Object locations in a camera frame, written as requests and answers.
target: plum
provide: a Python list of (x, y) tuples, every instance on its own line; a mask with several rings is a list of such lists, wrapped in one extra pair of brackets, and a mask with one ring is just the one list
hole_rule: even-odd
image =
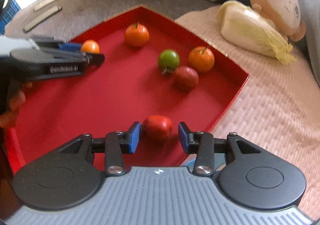
[(181, 91), (189, 92), (193, 90), (199, 81), (199, 75), (193, 68), (181, 66), (173, 73), (173, 84)]

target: plush toy ear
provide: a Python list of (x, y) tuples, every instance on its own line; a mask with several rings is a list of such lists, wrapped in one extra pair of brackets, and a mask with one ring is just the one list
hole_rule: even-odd
[(298, 32), (296, 32), (293, 35), (290, 35), (289, 38), (294, 42), (300, 41), (305, 36), (306, 30), (307, 30), (306, 23), (303, 20), (301, 20)]
[(252, 4), (252, 9), (261, 15), (262, 7), (259, 4), (257, 3)]

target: finger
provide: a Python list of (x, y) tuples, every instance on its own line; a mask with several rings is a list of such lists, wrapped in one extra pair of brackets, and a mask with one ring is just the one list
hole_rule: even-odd
[(9, 108), (12, 111), (16, 111), (17, 109), (19, 109), (23, 103), (26, 102), (26, 96), (24, 95), (24, 93), (22, 91), (18, 91), (18, 93), (16, 95), (14, 95), (10, 101), (9, 101)]
[(31, 88), (31, 87), (32, 87), (32, 82), (25, 83), (25, 84), (23, 85), (23, 87), (24, 87), (24, 88), (27, 88), (27, 89)]
[(19, 111), (8, 110), (0, 115), (0, 127), (2, 128), (13, 128), (16, 125)]

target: tomato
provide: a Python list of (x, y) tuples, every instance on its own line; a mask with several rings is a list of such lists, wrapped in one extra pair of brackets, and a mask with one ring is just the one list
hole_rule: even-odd
[(158, 66), (163, 70), (163, 74), (172, 73), (180, 64), (179, 55), (175, 50), (164, 50), (158, 58)]
[(133, 24), (129, 26), (124, 33), (124, 42), (132, 47), (142, 47), (148, 41), (148, 29), (142, 24)]
[(199, 81), (199, 75), (196, 70), (181, 66), (177, 68), (173, 73), (173, 84), (182, 91), (191, 91), (197, 85)]
[(208, 47), (198, 46), (189, 54), (189, 64), (199, 73), (206, 73), (214, 65), (214, 55)]
[(143, 122), (142, 130), (149, 139), (166, 141), (172, 133), (172, 122), (165, 116), (153, 115)]
[(96, 41), (94, 40), (87, 40), (85, 41), (81, 48), (80, 51), (82, 52), (92, 52), (92, 53), (100, 53), (100, 48), (99, 45)]

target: gray gripper housing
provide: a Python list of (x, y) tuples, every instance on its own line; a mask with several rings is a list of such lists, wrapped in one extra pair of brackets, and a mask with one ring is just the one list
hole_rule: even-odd
[(107, 178), (86, 202), (62, 211), (21, 207), (6, 225), (307, 225), (297, 207), (263, 212), (227, 199), (186, 167), (132, 167)]

